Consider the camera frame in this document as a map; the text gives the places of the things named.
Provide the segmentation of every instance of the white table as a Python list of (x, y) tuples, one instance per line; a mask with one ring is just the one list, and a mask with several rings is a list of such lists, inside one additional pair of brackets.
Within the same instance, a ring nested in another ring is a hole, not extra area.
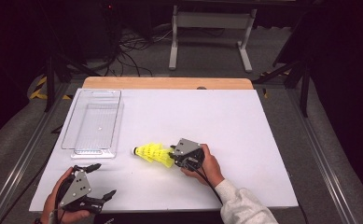
[(251, 189), (264, 205), (298, 206), (256, 91), (125, 89), (122, 97), (125, 106), (117, 157), (72, 160), (71, 151), (61, 149), (63, 128), (30, 211), (42, 211), (55, 182), (68, 167), (97, 162), (102, 167), (88, 174), (89, 196), (101, 198), (117, 190), (103, 213), (217, 210), (220, 203), (214, 193), (184, 176), (178, 167), (168, 169), (131, 153), (133, 147), (150, 142), (175, 145), (181, 137), (207, 143), (223, 175), (237, 187)]

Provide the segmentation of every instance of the human hand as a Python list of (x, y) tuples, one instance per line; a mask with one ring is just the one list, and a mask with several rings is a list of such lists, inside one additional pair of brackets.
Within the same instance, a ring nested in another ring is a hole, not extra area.
[[(60, 185), (62, 182), (73, 172), (73, 168), (70, 167), (60, 179), (56, 182), (55, 187), (52, 190), (52, 193), (48, 196), (47, 200), (45, 201), (44, 211), (42, 212), (41, 222), (43, 224), (49, 223), (49, 214), (55, 209), (55, 201), (56, 201), (56, 194), (59, 190)], [(88, 217), (91, 213), (87, 210), (80, 210), (76, 212), (66, 212), (62, 209), (58, 211), (58, 219), (62, 217), (62, 224), (73, 223), (76, 221), (81, 220), (82, 218)]]
[[(204, 152), (204, 161), (201, 168), (199, 168), (199, 172), (203, 175), (205, 174), (210, 184), (215, 188), (219, 183), (224, 180), (224, 176), (221, 174), (221, 168), (219, 167), (218, 161), (216, 157), (210, 154), (210, 149), (206, 144), (201, 144), (202, 150)], [(186, 168), (181, 168), (181, 172), (187, 176), (195, 177), (204, 185), (207, 183), (203, 180), (203, 178), (198, 175), (196, 172), (191, 172)]]

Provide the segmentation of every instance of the shuttlecock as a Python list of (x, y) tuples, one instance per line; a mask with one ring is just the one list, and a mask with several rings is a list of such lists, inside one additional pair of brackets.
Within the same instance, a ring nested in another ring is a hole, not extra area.
[(171, 148), (163, 148), (162, 144), (149, 143), (141, 147), (135, 147), (133, 154), (143, 158), (146, 161), (158, 161), (170, 168), (175, 160), (170, 158), (169, 152), (173, 152)]

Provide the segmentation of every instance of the cable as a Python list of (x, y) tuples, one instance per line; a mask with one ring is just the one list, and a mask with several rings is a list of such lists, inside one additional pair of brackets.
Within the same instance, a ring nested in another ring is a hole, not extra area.
[(123, 56), (123, 58), (125, 58), (124, 57), (124, 55), (126, 55), (126, 56), (128, 56), (131, 60), (132, 60), (132, 62), (134, 63), (134, 67), (135, 67), (135, 69), (137, 70), (137, 74), (138, 74), (138, 76), (140, 77), (141, 75), (140, 75), (140, 70), (138, 69), (138, 66), (137, 66), (137, 63), (134, 61), (134, 59), (129, 55), (129, 54), (127, 54), (127, 53), (125, 53), (125, 52), (123, 52), (122, 51), (122, 56)]
[(107, 70), (105, 71), (105, 77), (108, 75), (109, 72), (109, 65), (107, 66)]
[(145, 68), (145, 67), (140, 67), (140, 66), (134, 66), (134, 65), (131, 65), (131, 64), (128, 64), (128, 63), (125, 63), (125, 62), (122, 62), (120, 59), (118, 59), (118, 62), (122, 65), (122, 74), (123, 74), (123, 65), (126, 65), (126, 66), (130, 66), (130, 67), (135, 67), (135, 68), (141, 68), (141, 69), (144, 69), (146, 71), (148, 71), (148, 73), (152, 76), (152, 71)]
[[(120, 77), (123, 75), (123, 63), (121, 63), (120, 64), (120, 66), (121, 66), (121, 72), (120, 72)], [(110, 70), (111, 71), (111, 73), (112, 73), (112, 75), (114, 75), (115, 77), (117, 77), (117, 74), (115, 74), (115, 70)]]
[(195, 171), (199, 176), (201, 176), (202, 178), (203, 178), (203, 180), (208, 184), (208, 186), (213, 190), (213, 192), (215, 193), (215, 195), (216, 195), (216, 197), (218, 198), (218, 200), (219, 200), (219, 202), (221, 203), (221, 204), (223, 204), (222, 203), (222, 200), (221, 200), (221, 198), (219, 197), (219, 194), (218, 194), (218, 192), (216, 192), (216, 190), (214, 189), (214, 187), (213, 187), (213, 185), (210, 183), (210, 181), (208, 181), (208, 178), (207, 178), (207, 176), (204, 176), (204, 175), (202, 175), (202, 173), (200, 172), (200, 171), (198, 171), (195, 167), (193, 167), (192, 165), (190, 165), (190, 164), (188, 164), (187, 163), (187, 166), (189, 167), (189, 168), (191, 168), (193, 171)]
[(59, 220), (59, 217), (58, 217), (58, 211), (59, 211), (59, 201), (58, 201), (58, 198), (59, 198), (59, 192), (61, 190), (61, 188), (63, 187), (64, 183), (68, 180), (68, 177), (66, 179), (64, 179), (62, 181), (62, 184), (60, 184), (57, 192), (56, 192), (56, 198), (55, 198), (55, 209), (53, 210), (54, 211), (54, 216), (55, 216), (55, 224), (61, 224), (62, 223), (62, 218), (64, 216), (64, 213), (65, 211), (63, 211), (63, 214), (62, 214), (62, 217), (61, 219)]
[(299, 201), (299, 200), (297, 200), (297, 202), (298, 202), (298, 206), (300, 207), (300, 210), (301, 210), (301, 212), (302, 212), (302, 214), (303, 214), (303, 218), (305, 219), (305, 223), (306, 223), (306, 224), (309, 224), (309, 220), (307, 219), (306, 213), (305, 213), (305, 211), (304, 211), (304, 209), (303, 209), (302, 205), (300, 204), (300, 201)]
[(165, 39), (165, 37), (170, 34), (172, 30), (166, 30), (163, 32), (166, 32), (166, 34), (164, 34), (163, 36), (153, 36), (152, 40), (145, 40), (143, 37), (136, 33), (123, 34), (123, 37), (119, 41), (119, 45), (125, 48), (124, 52), (130, 52), (134, 49), (147, 49), (153, 44), (161, 42), (163, 39)]
[(205, 173), (205, 171), (204, 171), (204, 168), (202, 167), (202, 170), (203, 170), (203, 174), (204, 174), (204, 176), (207, 176), (207, 174)]
[(63, 210), (62, 216), (60, 217), (59, 222), (58, 222), (59, 224), (62, 224), (62, 219), (64, 217), (64, 214), (65, 214), (65, 211)]
[[(92, 68), (89, 68), (91, 71), (100, 71), (100, 70), (103, 70), (105, 68), (107, 68), (109, 65), (111, 65), (111, 63), (113, 63), (115, 61), (115, 56), (111, 57), (111, 59), (108, 61), (108, 62), (105, 62), (103, 64), (100, 64), (96, 67), (92, 67)], [(79, 71), (78, 69), (74, 69), (74, 68), (70, 68), (70, 67), (67, 67), (67, 69), (73, 73), (73, 74), (81, 74), (82, 72)]]

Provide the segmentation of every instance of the clear plastic container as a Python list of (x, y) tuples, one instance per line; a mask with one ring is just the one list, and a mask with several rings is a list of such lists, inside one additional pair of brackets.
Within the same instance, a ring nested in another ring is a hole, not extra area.
[(70, 108), (63, 149), (74, 159), (111, 159), (117, 155), (123, 102), (121, 91), (78, 89)]

